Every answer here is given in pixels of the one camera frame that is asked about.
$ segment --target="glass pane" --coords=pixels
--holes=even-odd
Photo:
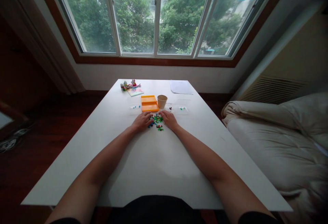
[[[206,0],[161,0],[158,53],[190,54]]]
[[[63,1],[84,51],[116,52],[105,0]]]
[[[153,53],[155,0],[114,0],[114,11],[121,51]]]
[[[217,0],[199,54],[227,55],[255,0]]]

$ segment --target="hand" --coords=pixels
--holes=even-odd
[[[131,125],[133,131],[140,132],[145,130],[153,122],[152,119],[149,120],[151,116],[153,116],[153,114],[150,111],[143,112],[140,115],[138,115]]]
[[[179,124],[172,113],[163,110],[159,114],[162,116],[165,125],[172,131],[179,127]]]

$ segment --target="couch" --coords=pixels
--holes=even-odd
[[[223,123],[294,212],[285,223],[318,223],[327,204],[328,93],[280,105],[232,101]]]

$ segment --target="window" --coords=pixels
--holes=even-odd
[[[278,1],[46,0],[77,62],[211,67],[234,67]]]

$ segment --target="lego pieces pile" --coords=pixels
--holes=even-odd
[[[162,117],[159,117],[159,115],[156,113],[154,116],[151,116],[149,118],[150,120],[153,120],[153,122],[148,126],[148,128],[152,127],[154,124],[156,124],[156,128],[158,128],[158,131],[163,131],[163,126],[159,125],[163,121]]]

